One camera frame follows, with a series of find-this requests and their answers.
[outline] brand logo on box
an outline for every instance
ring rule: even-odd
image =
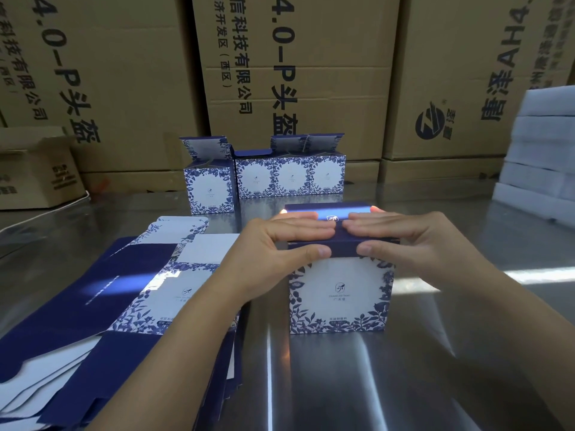
[[[421,112],[415,122],[415,133],[426,141],[437,137],[445,125],[445,115],[443,111],[429,102],[429,107],[425,112]]]

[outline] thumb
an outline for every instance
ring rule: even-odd
[[[306,245],[295,249],[278,251],[285,266],[285,275],[314,261],[331,257],[331,248],[325,245]]]
[[[412,246],[392,244],[381,240],[361,242],[357,247],[357,253],[360,256],[375,257],[399,266],[409,264],[413,259]]]

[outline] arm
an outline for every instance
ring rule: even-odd
[[[89,431],[192,428],[220,343],[241,306],[295,269],[331,255],[323,245],[278,251],[276,241],[328,239],[335,228],[313,213],[280,217],[248,223]]]
[[[521,367],[566,429],[575,429],[575,327],[499,271],[441,213],[404,216],[372,207],[343,226],[357,236],[393,236],[410,245],[366,241],[357,253],[405,266],[442,291],[482,300]]]

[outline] metal table surface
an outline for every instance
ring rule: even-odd
[[[499,268],[513,271],[575,322],[575,231],[489,200],[489,181],[346,186],[343,199],[389,210],[444,212]],[[239,232],[285,203],[241,201],[209,216],[207,233]],[[0,234],[0,336],[80,276],[114,239],[161,215],[188,215],[183,192],[107,195]],[[0,214],[0,229],[29,212]],[[384,333],[288,334],[288,287],[251,306],[243,385],[216,430],[561,429],[507,360],[478,304],[446,296],[398,269]]]

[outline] hand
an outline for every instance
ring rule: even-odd
[[[334,232],[335,223],[318,221],[316,212],[284,213],[268,221],[252,219],[211,280],[231,287],[243,304],[263,295],[303,265],[331,257],[331,249],[325,245],[278,250],[275,242],[329,239]]]
[[[371,213],[351,213],[343,226],[356,236],[406,239],[409,245],[362,242],[357,253],[406,267],[438,289],[464,286],[481,295],[491,292],[491,281],[481,279],[504,275],[440,212],[408,216],[372,207]]]

